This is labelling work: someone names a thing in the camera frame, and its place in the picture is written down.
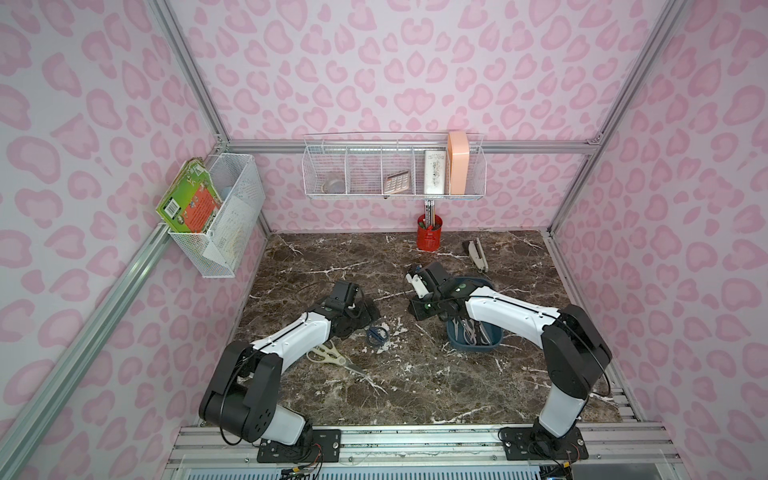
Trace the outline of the blue handled scissors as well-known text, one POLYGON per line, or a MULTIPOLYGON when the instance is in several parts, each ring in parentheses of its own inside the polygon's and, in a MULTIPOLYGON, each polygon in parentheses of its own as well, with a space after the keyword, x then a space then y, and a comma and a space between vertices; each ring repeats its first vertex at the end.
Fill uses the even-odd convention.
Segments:
POLYGON ((366 332, 367 343, 375 348, 385 346, 389 337, 389 330, 383 326, 370 326, 366 332))

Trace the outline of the cream handled scissors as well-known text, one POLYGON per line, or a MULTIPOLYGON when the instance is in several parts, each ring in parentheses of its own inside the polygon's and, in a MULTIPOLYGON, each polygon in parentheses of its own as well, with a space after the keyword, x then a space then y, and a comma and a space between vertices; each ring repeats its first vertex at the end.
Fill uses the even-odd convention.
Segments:
POLYGON ((383 386, 375 383, 372 377, 365 370, 354 364, 346 356, 342 355, 332 341, 330 341, 328 345, 321 344, 312 348, 305 354, 305 357, 312 363, 330 364, 342 367, 347 371, 360 376, 375 390, 385 394, 388 393, 388 391, 383 386))

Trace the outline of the pink handled scissors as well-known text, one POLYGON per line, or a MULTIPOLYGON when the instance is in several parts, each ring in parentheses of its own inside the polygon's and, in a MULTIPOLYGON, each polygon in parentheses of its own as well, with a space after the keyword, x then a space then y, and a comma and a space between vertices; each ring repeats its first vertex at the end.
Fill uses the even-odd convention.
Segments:
POLYGON ((481 321, 475 321, 475 344, 490 345, 492 343, 491 335, 486 328, 486 324, 481 321))

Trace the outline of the large black scissors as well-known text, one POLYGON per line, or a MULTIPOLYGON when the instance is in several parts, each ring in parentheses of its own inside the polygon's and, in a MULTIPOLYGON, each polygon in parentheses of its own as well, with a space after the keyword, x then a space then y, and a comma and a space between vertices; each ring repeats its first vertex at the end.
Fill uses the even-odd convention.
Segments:
POLYGON ((460 345, 462 340, 462 326, 458 320, 451 320, 446 323, 446 331, 449 341, 454 345, 460 345))

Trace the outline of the medium black scissors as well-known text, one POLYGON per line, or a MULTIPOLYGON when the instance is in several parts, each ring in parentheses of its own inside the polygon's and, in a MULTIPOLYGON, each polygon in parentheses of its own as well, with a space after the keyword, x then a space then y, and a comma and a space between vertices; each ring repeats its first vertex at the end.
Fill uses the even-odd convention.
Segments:
POLYGON ((459 321, 462 326, 462 340, 463 343, 466 345, 476 345, 475 344, 475 327, 472 320, 468 319, 461 319, 459 321))

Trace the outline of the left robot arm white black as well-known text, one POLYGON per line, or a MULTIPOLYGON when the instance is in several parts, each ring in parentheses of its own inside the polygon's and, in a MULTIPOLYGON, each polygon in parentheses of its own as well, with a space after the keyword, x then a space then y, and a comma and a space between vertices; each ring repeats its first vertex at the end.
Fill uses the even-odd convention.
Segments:
POLYGON ((275 334, 254 342, 233 341, 224 349, 199 404, 199 417, 222 439, 258 440, 286 446, 312 443, 305 417, 278 404, 282 374, 313 348, 347 338, 380 318, 371 299, 332 294, 311 305, 275 334))

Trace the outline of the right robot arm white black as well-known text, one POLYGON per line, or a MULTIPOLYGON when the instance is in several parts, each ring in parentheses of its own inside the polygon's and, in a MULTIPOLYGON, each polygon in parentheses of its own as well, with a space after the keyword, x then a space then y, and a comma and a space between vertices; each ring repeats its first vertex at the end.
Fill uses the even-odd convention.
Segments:
POLYGON ((438 317, 499 327, 540 348, 551 387, 528 430, 529 442, 551 454, 576 431, 597 381, 606 375, 612 352, 581 307, 543 307, 506 296, 483 278, 455 277, 442 264, 412 267, 406 281, 416 295, 409 312, 417 320, 438 317))

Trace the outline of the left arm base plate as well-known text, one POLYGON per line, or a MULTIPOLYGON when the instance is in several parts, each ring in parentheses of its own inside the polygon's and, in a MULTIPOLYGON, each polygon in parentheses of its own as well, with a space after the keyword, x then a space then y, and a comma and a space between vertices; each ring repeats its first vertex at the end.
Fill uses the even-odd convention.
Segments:
POLYGON ((258 447, 257 462, 261 464, 337 463, 340 458, 342 431, 340 429, 310 429, 295 444, 287 445, 265 440, 258 447))

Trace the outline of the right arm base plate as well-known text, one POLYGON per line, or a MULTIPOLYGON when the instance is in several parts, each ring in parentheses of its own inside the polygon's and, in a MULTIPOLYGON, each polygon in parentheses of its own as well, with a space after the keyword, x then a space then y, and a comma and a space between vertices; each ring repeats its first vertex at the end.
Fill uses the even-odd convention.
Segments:
POLYGON ((565 436, 556 438, 538 424, 530 427, 503 427, 498 431, 508 461, 550 460, 576 462, 590 454, 581 431, 572 427, 565 436))

